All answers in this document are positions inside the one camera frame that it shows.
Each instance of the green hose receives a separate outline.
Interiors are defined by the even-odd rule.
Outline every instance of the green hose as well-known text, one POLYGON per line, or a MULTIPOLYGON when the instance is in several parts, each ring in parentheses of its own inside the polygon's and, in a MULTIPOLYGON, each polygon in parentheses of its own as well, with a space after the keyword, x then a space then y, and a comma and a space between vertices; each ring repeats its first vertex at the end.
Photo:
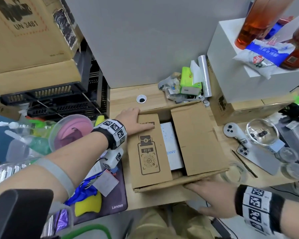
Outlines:
POLYGON ((91 230, 101 230, 107 235, 108 239, 112 239, 111 233, 108 230, 108 228, 103 225, 99 225, 99 224, 81 227, 80 229, 77 229, 75 231, 70 232, 69 234, 62 236, 61 239, 73 239, 73 238, 75 238, 87 231, 91 231, 91 230))

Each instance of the wristband with markers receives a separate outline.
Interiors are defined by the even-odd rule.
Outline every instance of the wristband with markers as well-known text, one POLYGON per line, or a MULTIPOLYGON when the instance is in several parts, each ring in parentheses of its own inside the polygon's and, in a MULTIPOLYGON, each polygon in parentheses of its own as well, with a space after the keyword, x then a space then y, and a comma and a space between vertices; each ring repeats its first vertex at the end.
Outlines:
POLYGON ((106 136, 108 140, 107 149, 115 150, 127 139, 125 127, 118 120, 108 119, 94 127, 92 132, 100 132, 106 136))
POLYGON ((246 224, 266 235, 281 233, 280 220, 285 199, 280 195, 240 185, 235 195, 236 213, 246 224))

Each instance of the black pen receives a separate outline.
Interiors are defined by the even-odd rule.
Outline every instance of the black pen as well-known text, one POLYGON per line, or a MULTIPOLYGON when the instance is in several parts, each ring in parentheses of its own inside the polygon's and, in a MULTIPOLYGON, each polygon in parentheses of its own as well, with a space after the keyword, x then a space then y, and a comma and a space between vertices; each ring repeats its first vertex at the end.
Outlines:
POLYGON ((245 162, 239 157, 239 155, 234 151, 234 150, 231 150, 233 151, 233 153, 236 155, 236 157, 243 163, 243 165, 245 166, 245 168, 251 172, 251 174, 255 177, 255 178, 258 178, 258 176, 247 166, 247 164, 245 164, 245 162))

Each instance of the gray elastic band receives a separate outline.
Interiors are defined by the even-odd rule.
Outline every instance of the gray elastic band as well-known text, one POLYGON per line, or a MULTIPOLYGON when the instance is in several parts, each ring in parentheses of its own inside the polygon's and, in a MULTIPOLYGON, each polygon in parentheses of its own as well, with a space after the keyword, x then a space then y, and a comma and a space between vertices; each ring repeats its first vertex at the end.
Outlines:
POLYGON ((61 185, 67 191, 69 198, 73 195, 75 190, 74 185, 68 175, 58 165, 45 158, 38 159, 34 164, 45 168, 53 174, 53 176, 60 181, 61 185))

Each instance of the purple mouse pad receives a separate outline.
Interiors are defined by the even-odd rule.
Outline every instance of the purple mouse pad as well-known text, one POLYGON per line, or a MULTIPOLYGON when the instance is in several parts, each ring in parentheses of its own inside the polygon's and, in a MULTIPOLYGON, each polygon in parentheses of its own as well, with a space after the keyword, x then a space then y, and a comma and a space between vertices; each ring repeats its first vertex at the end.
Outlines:
POLYGON ((119 170, 116 172, 115 177, 117 178, 119 183, 115 186, 115 188, 109 193, 107 197, 102 196, 102 206, 100 212, 87 212, 79 217, 74 216, 74 225, 86 221, 91 221, 106 215, 122 212, 128 208, 122 161, 118 163, 117 167, 119 168, 119 170))

